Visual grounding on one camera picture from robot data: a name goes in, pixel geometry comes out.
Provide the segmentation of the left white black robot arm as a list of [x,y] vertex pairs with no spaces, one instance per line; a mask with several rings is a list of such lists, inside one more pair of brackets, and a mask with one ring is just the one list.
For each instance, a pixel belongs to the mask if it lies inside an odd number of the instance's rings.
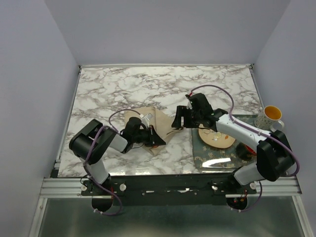
[[104,195],[109,191],[111,177],[105,169],[102,156],[108,148],[125,154],[134,144],[154,148],[165,145],[166,142],[152,125],[145,124],[144,119],[130,117],[121,132],[93,119],[70,140],[69,149],[82,160],[88,176],[94,180],[93,190]]

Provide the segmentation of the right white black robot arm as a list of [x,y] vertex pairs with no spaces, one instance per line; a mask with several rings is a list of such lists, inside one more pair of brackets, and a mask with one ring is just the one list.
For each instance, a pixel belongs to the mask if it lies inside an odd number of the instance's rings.
[[238,168],[226,182],[228,190],[239,193],[254,181],[276,181],[294,165],[295,159],[285,134],[269,132],[242,122],[223,109],[212,109],[202,93],[187,95],[188,105],[177,106],[173,128],[204,128],[229,135],[256,153],[256,161]]

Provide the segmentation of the beige cloth napkin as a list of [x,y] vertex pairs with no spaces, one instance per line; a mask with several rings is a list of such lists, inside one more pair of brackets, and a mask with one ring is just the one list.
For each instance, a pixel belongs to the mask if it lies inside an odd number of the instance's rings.
[[[172,128],[173,119],[166,115],[164,112],[159,109],[150,106],[150,107],[140,107],[134,109],[142,115],[151,114],[153,117],[149,120],[149,125],[153,125],[157,134],[166,142],[166,145],[170,142],[173,136],[176,133],[182,131],[182,128],[176,129]],[[138,117],[135,112],[127,111],[124,113],[124,122],[127,124],[130,117]],[[143,147],[149,154],[152,156],[157,156],[166,145],[159,146],[158,148],[152,149],[152,147]]]

